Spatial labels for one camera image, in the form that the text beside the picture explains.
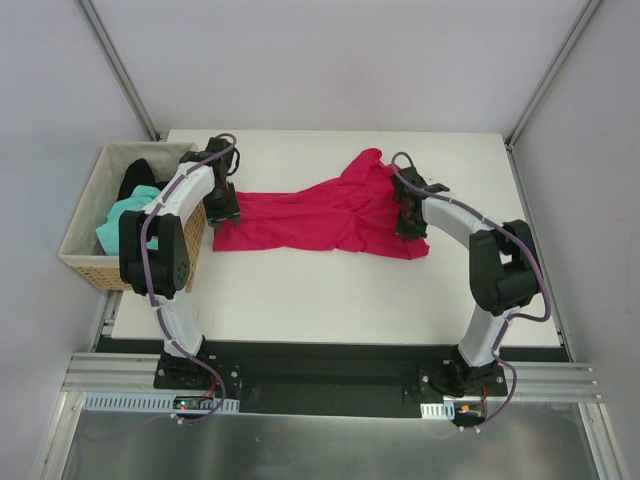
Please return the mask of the pink t shirt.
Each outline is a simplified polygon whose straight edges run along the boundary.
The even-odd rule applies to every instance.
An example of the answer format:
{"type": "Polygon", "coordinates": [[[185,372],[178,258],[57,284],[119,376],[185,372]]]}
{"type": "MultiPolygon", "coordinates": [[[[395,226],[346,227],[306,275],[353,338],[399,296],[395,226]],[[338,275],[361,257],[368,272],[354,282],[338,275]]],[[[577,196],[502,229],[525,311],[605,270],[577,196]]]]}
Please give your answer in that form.
{"type": "Polygon", "coordinates": [[[214,234],[218,252],[293,248],[340,250],[414,260],[427,256],[425,239],[396,234],[399,206],[394,203],[391,167],[383,152],[359,153],[333,178],[294,193],[238,194],[241,220],[214,234]]]}

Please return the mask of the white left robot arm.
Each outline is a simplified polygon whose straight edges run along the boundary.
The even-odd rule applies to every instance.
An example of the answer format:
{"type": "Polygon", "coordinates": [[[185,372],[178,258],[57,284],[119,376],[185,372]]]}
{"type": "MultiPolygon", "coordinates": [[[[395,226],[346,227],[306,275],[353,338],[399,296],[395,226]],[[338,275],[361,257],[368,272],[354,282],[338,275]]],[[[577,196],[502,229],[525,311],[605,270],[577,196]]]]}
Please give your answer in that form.
{"type": "Polygon", "coordinates": [[[173,177],[151,202],[119,218],[121,279],[148,302],[164,337],[164,351],[183,358],[176,375],[191,389],[209,382],[212,367],[197,355],[204,334],[186,299],[190,257],[185,225],[200,206],[209,226],[238,225],[241,209],[229,177],[239,163],[236,137],[214,136],[204,150],[180,158],[173,177]]]}

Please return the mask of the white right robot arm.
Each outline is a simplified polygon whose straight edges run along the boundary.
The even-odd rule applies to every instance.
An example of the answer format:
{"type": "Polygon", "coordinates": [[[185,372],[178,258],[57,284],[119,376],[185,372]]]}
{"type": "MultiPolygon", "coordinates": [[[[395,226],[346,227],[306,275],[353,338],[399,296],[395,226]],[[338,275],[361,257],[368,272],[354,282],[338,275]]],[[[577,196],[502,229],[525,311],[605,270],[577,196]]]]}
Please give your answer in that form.
{"type": "Polygon", "coordinates": [[[520,315],[543,283],[531,230],[521,220],[499,224],[455,199],[442,184],[429,185],[415,167],[393,167],[396,234],[406,240],[435,227],[467,249],[469,288],[475,308],[456,346],[460,363],[450,369],[452,387],[473,394],[486,381],[511,319],[520,315]]]}

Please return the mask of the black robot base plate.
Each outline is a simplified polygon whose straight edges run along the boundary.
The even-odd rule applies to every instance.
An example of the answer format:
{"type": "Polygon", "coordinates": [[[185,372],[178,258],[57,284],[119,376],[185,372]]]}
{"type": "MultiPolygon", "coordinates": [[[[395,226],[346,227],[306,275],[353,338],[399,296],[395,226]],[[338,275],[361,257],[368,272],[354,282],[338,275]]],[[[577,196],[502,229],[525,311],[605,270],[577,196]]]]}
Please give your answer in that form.
{"type": "Polygon", "coordinates": [[[213,341],[161,353],[153,386],[206,391],[256,414],[417,418],[448,397],[476,408],[513,395],[503,366],[467,367],[450,346],[213,341]]]}

